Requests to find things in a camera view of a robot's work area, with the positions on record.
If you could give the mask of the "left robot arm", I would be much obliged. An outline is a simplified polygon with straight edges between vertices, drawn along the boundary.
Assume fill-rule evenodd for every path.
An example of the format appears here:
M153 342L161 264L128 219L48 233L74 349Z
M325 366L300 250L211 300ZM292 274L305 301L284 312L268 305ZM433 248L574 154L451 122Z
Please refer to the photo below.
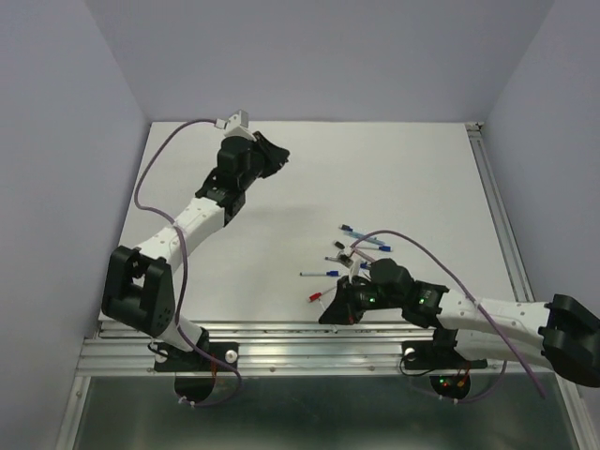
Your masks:
M246 202L246 191L288 162L290 151L259 131L247 139L227 137L217 166L184 210L152 237L130 248L116 248L109 259L102 313L176 349L186 368L201 368L209 348L207 333L181 314L173 274L188 266L188 256L213 233L226 227Z

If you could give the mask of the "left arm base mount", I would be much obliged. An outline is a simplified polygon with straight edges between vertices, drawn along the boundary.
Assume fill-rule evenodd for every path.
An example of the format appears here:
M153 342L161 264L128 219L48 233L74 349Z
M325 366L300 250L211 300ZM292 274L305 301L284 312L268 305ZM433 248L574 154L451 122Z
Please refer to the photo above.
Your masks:
M217 406L240 393L243 382L237 375L237 342L209 342L204 349L210 358L195 351L182 352L164 342L151 342L147 349L155 356L154 371L174 376L173 390L180 404Z

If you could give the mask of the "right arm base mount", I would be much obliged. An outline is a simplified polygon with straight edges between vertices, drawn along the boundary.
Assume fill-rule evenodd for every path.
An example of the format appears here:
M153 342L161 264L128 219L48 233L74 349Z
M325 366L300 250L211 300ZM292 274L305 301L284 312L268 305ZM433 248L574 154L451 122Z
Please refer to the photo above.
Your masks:
M486 359L468 360L453 348L435 347L432 341L410 340L402 345L399 372L410 378L428 378L430 390L438 398L455 402L467 399L472 387L471 372L488 367Z

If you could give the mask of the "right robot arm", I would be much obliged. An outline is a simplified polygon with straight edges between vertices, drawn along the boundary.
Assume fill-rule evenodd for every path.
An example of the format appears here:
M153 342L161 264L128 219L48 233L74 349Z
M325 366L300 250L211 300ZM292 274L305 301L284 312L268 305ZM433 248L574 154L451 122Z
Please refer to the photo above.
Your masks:
M412 277L391 259L372 263L367 276L341 277L318 322L356 325L370 311L396 310L430 329L431 339L403 343L403 368L433 372L485 368L514 361L548 368L572 383L599 385L599 319L575 298L549 302L470 299L444 285Z

